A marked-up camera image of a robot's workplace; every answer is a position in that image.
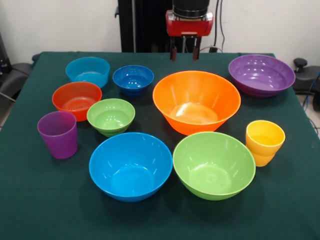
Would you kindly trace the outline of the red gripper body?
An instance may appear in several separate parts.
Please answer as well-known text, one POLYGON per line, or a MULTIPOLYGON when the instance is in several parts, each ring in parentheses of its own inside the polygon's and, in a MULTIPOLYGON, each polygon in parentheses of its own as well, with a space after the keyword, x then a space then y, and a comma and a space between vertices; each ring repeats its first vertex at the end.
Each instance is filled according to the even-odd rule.
POLYGON ((165 14, 166 31, 170 37, 191 35, 196 37, 208 36, 211 33, 214 15, 211 11, 201 18, 182 18, 167 10, 165 14))

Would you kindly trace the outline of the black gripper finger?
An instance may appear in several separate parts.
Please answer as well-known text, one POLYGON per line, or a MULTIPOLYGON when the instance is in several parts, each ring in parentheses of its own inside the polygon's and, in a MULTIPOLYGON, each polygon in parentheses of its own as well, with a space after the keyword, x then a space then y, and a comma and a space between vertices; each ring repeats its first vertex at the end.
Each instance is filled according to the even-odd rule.
POLYGON ((193 61, 197 61, 199 59, 201 41, 202 41, 201 37, 196 37, 194 40, 194 47, 193 47, 193 54, 192 54, 193 61))
POLYGON ((175 37, 171 36, 170 37, 170 60, 175 61, 176 55, 177 55, 177 48, 175 45, 175 37))

